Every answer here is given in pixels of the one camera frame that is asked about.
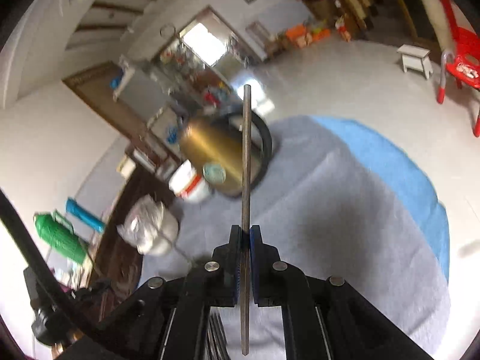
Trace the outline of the dark metal chopstick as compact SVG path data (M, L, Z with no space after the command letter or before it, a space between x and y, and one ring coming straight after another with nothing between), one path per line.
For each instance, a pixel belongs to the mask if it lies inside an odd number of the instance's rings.
M242 117L242 192L241 192L241 353L250 351L250 209L251 209L251 86L244 85Z

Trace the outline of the grey tablecloth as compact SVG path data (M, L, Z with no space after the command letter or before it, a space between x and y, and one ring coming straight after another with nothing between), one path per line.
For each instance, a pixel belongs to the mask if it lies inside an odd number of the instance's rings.
M426 353L448 321L446 278L434 252L394 192L310 116L269 125L274 156L251 194L250 221L281 260L305 275L343 277ZM240 224L240 199L215 193L193 204L175 199L178 249L197 264ZM286 359L280 308L250 309L250 353L240 349L238 308L220 309L231 359Z

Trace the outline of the white basin with plastic bag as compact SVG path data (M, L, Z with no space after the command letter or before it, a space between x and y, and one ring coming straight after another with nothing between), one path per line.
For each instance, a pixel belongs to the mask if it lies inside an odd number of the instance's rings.
M160 256L174 247L179 222L162 202L145 195L134 204L116 230L139 254Z

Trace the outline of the dark carved wooden chair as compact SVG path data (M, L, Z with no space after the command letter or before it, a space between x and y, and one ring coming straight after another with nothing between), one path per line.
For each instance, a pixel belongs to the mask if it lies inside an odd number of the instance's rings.
M175 199L166 183L143 169L136 169L117 195L106 221L106 228L94 253L95 270L87 284L109 279L111 287L94 303L91 318L99 322L126 300L137 288L143 267L143 256L118 234L117 227L138 199L145 195L170 206Z

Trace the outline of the red white stacked bowls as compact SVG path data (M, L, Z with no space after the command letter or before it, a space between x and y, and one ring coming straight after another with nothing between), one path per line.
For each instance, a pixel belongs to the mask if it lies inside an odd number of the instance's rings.
M192 204L204 202L212 195L208 183L189 160L186 160L172 174L168 181L168 188L176 197Z

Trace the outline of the gold electric kettle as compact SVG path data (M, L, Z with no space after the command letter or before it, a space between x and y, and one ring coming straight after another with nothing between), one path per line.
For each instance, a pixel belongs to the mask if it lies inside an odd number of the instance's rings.
M186 121L179 135L181 153L217 192L227 197L242 194L242 132L232 119L242 117L240 105L229 106L211 115L198 115ZM251 113L252 130L260 144L250 145L250 186L263 179L272 159L272 135L264 120Z

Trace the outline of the blue thermos bottle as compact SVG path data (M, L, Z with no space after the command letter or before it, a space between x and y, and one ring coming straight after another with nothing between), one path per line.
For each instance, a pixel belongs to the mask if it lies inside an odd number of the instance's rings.
M100 218L87 211L83 206L79 205L75 199L69 197L66 201L65 209L67 213L80 219L81 222L95 230L95 232L104 232L106 224Z

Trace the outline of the green thermos flask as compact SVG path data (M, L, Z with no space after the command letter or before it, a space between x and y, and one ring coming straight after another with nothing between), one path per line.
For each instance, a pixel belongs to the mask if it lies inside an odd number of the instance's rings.
M33 222L38 236L52 249L82 265L88 245L75 233L72 223L58 211L35 213Z

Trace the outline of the grey refrigerator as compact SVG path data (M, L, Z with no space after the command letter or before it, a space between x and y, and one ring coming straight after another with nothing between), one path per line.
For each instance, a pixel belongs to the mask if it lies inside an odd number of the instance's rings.
M176 84L150 61L120 55L121 80L114 88L113 99L121 101L149 127L172 125L176 116L170 107L171 91Z

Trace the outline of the small white stool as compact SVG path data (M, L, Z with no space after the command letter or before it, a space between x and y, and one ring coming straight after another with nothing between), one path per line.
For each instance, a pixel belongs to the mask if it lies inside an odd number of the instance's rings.
M434 71L429 49L403 44L397 49L397 52L400 54L401 66L404 72L414 70L421 72L426 80L431 78Z

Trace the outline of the red plastic chair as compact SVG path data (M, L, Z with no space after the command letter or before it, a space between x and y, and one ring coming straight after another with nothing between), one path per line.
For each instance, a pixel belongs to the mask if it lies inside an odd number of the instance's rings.
M441 49L437 103L446 95L447 78L458 88L479 91L479 34L453 0L421 0Z

